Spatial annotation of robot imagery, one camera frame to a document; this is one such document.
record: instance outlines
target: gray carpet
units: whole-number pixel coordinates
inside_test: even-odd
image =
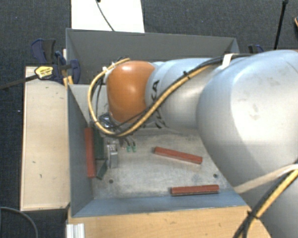
[[[281,7],[282,0],[142,0],[146,32],[235,37],[241,52],[249,44],[273,48]],[[296,16],[298,0],[290,0],[279,48],[298,48]],[[26,64],[36,62],[30,53],[35,39],[54,38],[56,50],[64,48],[70,26],[70,0],[0,0],[0,84],[20,79]],[[19,204],[22,90],[18,85],[0,91],[0,200],[13,208]],[[64,236],[64,211],[30,216],[39,237]],[[22,217],[4,212],[2,220],[1,237],[34,237]]]

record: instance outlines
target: blue clamp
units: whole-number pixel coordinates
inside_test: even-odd
[[[52,80],[63,84],[63,78],[61,71],[68,70],[68,74],[72,76],[73,83],[78,84],[80,78],[80,66],[77,59],[70,61],[69,65],[66,65],[66,59],[60,51],[56,51],[53,54],[55,40],[43,40],[37,39],[31,44],[31,52],[35,59],[40,64],[50,64],[53,67],[53,77],[48,80]],[[57,64],[53,63],[53,55],[57,59]]]

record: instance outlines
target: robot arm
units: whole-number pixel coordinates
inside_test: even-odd
[[[192,76],[201,64],[203,69]],[[139,128],[151,117],[158,128],[199,133],[232,186],[298,158],[296,51],[235,58],[225,69],[207,58],[127,62],[113,70],[106,84],[114,121],[135,118],[133,125],[138,123]],[[155,105],[147,117],[135,117]],[[241,196],[253,207],[266,189],[259,187]],[[296,222],[289,209],[295,212]],[[276,237],[298,237],[298,179],[264,218]]]

